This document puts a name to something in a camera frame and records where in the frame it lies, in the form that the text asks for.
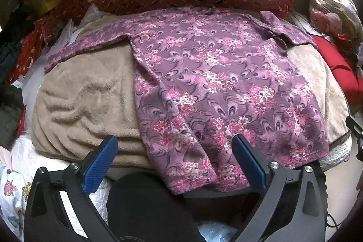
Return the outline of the purple floral garment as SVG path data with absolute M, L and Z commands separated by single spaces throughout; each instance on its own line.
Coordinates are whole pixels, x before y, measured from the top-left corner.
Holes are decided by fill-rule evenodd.
M 179 7 L 126 15 L 51 56 L 46 71 L 123 39 L 136 60 L 142 141 L 173 193 L 245 188 L 231 147 L 237 134 L 287 168 L 328 154 L 316 96 L 287 56 L 289 45 L 313 39 L 272 12 Z

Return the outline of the red cushion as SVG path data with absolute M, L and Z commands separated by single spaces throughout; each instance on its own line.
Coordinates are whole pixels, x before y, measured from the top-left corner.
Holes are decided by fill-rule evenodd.
M 317 50 L 329 66 L 334 78 L 343 90 L 347 101 L 351 105 L 358 105 L 362 100 L 362 77 L 351 67 L 348 60 L 328 40 L 321 36 L 311 35 Z

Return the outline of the cartoon print cloth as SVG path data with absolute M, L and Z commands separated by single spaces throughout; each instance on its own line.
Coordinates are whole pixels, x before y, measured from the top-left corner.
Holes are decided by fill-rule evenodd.
M 1 218 L 10 231 L 24 241 L 24 222 L 31 183 L 1 163 Z

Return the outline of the black dark garment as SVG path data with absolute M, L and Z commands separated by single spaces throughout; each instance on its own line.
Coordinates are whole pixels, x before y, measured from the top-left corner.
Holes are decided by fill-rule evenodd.
M 117 241 L 204 241 L 181 195 L 151 173 L 128 174 L 113 182 L 108 226 Z

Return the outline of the beige fleece blanket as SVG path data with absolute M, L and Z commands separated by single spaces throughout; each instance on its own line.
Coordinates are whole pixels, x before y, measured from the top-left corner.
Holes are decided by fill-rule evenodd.
M 103 17 L 83 29 L 80 38 L 121 17 Z M 349 131 L 343 93 L 313 43 L 289 45 L 289 60 L 314 92 L 326 124 L 328 154 L 324 168 L 345 158 Z M 80 160 L 108 134 L 117 137 L 113 166 L 155 169 L 142 141 L 135 103 L 136 60 L 129 39 L 76 55 L 49 71 L 37 94 L 32 118 L 35 148 L 50 158 Z

